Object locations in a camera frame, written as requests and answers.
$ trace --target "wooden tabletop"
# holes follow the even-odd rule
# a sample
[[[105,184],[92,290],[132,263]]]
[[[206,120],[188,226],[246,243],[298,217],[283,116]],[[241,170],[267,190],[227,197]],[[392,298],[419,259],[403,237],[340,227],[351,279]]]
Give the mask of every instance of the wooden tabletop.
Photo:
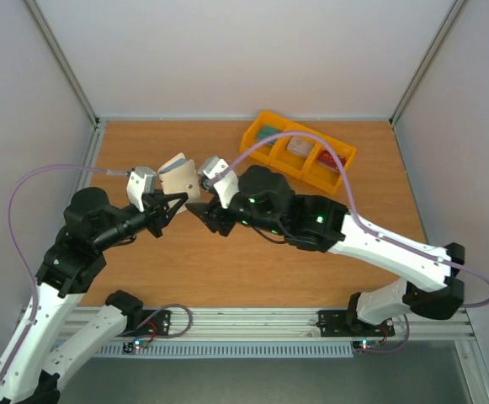
[[[417,210],[396,139],[388,122],[302,122],[358,148],[348,171],[359,213],[379,226],[423,241]],[[219,156],[238,155],[246,121],[109,122],[97,167],[157,170],[183,152],[199,167]],[[253,159],[239,169],[242,173]],[[297,193],[322,194],[290,179]],[[95,175],[113,205],[128,204],[126,178]],[[342,187],[334,198],[347,203]],[[105,253],[107,267],[83,299],[101,306],[117,289],[139,297],[146,306],[346,306],[357,291],[380,288],[396,276],[354,258],[304,252],[274,245],[243,226],[229,237],[212,234],[188,211],[177,215],[155,239],[148,232],[127,247]]]

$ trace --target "gray floor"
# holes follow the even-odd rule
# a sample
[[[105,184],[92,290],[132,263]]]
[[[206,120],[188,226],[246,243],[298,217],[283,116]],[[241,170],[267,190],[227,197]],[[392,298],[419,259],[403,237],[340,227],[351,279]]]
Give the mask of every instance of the gray floor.
[[[354,359],[92,359],[60,404],[461,404],[453,343]]]

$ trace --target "red object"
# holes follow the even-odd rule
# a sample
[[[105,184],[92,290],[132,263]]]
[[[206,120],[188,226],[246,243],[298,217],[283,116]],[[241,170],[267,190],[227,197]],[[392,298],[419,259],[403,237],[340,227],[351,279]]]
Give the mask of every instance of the red object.
[[[347,159],[341,156],[338,157],[340,162],[342,162],[342,166],[345,167],[345,164],[347,163]],[[328,151],[326,150],[321,151],[319,153],[319,156],[317,156],[317,162],[322,166],[331,168],[336,173],[339,173],[338,165],[336,164],[336,162],[334,162],[334,159],[332,158],[331,154]]]

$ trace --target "purple cable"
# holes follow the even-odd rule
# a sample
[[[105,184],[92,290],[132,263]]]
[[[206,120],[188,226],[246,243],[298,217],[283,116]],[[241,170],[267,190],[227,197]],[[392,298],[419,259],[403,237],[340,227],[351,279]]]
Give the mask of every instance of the purple cable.
[[[343,179],[343,186],[345,187],[345,190],[347,192],[347,197],[348,197],[348,204],[351,208],[352,211],[352,217],[354,219],[354,222],[356,225],[362,229],[365,233],[368,233],[372,235],[373,237],[379,237],[379,232],[374,231],[372,229],[369,229],[362,221],[360,220],[360,215],[356,209],[356,203],[354,202],[354,196],[353,196],[353,190],[351,189],[351,185],[348,181],[347,173],[345,172],[345,168],[342,165],[342,162],[339,160],[338,155],[336,152],[332,149],[332,147],[320,136],[317,136],[313,133],[307,133],[307,132],[301,132],[299,130],[291,130],[287,132],[281,132],[277,133],[275,135],[267,136],[263,138],[261,141],[258,141],[257,143],[254,143],[249,149],[243,152],[239,157],[235,159],[234,162],[229,164],[229,167],[227,167],[225,170],[223,170],[221,173],[218,173],[214,178],[208,181],[208,185],[212,186],[218,181],[220,181],[222,178],[224,178],[228,173],[230,173],[232,170],[235,169],[236,166],[238,166],[246,157],[248,157],[252,152],[255,152],[259,147],[266,145],[267,143],[271,141],[275,141],[277,139],[280,139],[282,137],[291,137],[291,136],[302,136],[302,137],[308,137],[310,139],[313,139],[314,141],[320,143],[326,150],[332,155],[332,158],[336,162],[336,165],[338,166],[339,174],[342,176]],[[460,265],[458,263],[454,263],[453,261],[448,261],[448,260],[442,260],[438,261],[434,255],[431,255],[427,252],[420,251],[416,249],[415,247],[408,246],[404,242],[400,242],[399,240],[396,240],[395,238],[391,238],[388,236],[381,235],[380,236],[381,240],[384,240],[385,242],[389,242],[390,244],[395,245],[396,247],[403,248],[404,250],[407,250],[408,252],[415,253],[419,255],[420,257],[427,258],[431,261],[433,261],[434,264],[439,264],[443,263],[445,265],[448,265],[452,268],[459,269],[461,271],[465,271],[471,275],[476,276],[477,278],[483,280],[489,285],[489,277],[486,276],[485,274],[482,274],[475,269],[466,267],[465,265]],[[476,303],[468,303],[465,304],[465,308],[473,308],[473,307],[482,307],[489,305],[489,297],[485,300],[478,301]]]
[[[182,337],[194,325],[194,314],[192,313],[192,311],[188,307],[186,307],[184,305],[180,305],[179,303],[172,303],[171,305],[165,305],[165,306],[162,306],[159,309],[155,310],[145,320],[143,320],[143,322],[141,322],[139,326],[136,327],[136,330],[140,329],[145,324],[147,324],[160,311],[171,309],[172,307],[177,307],[178,309],[183,309],[184,311],[186,311],[186,314],[188,315],[188,324],[186,325],[186,327],[182,331],[177,332],[176,334],[156,335],[156,338],[172,339],[172,338]],[[132,333],[133,333],[133,331],[126,331],[126,332],[121,333],[119,335],[119,337],[125,337],[127,335],[132,334]]]
[[[401,351],[406,347],[406,345],[409,342],[409,337],[411,336],[411,326],[409,324],[409,319],[407,318],[407,315],[403,315],[403,320],[405,320],[405,338],[403,338],[403,341],[396,346],[395,348],[392,349],[355,349],[355,352],[370,352],[372,354],[394,354],[396,352]]]
[[[10,368],[10,365],[14,361],[14,358],[16,358],[16,355],[18,354],[19,349],[22,346],[22,343],[24,343],[24,340],[27,338],[27,334],[29,333],[29,330],[31,329],[32,323],[35,321],[36,314],[38,313],[39,310],[39,296],[37,293],[36,289],[36,279],[33,273],[31,272],[29,265],[27,264],[27,260],[25,259],[24,255],[22,254],[21,250],[19,249],[18,242],[16,241],[16,237],[14,235],[13,229],[12,229],[12,203],[14,201],[14,196],[16,196],[16,193],[20,189],[20,187],[29,179],[34,177],[35,175],[45,173],[47,171],[53,171],[53,170],[82,170],[82,171],[89,171],[91,173],[102,173],[106,175],[127,175],[127,172],[123,171],[111,171],[111,170],[105,170],[102,168],[95,168],[95,167],[85,167],[85,166],[78,166],[76,164],[52,164],[50,166],[44,166],[40,168],[36,168],[35,170],[25,174],[22,178],[18,180],[18,182],[14,185],[14,188],[12,192],[10,193],[10,196],[8,197],[8,203],[7,203],[7,226],[8,226],[8,235],[10,237],[10,241],[14,247],[14,250],[18,254],[19,260],[23,264],[24,272],[27,274],[27,278],[29,280],[29,286],[31,287],[31,295],[32,295],[32,301],[30,304],[33,306],[33,310],[31,310],[31,313],[29,314],[29,319],[28,323],[25,325],[24,330],[20,334],[18,341],[14,344],[12,350],[10,351],[10,355],[8,358],[5,360],[5,363],[3,367],[1,368],[0,371],[0,385],[1,382],[3,381],[5,375],[8,372],[8,369]]]

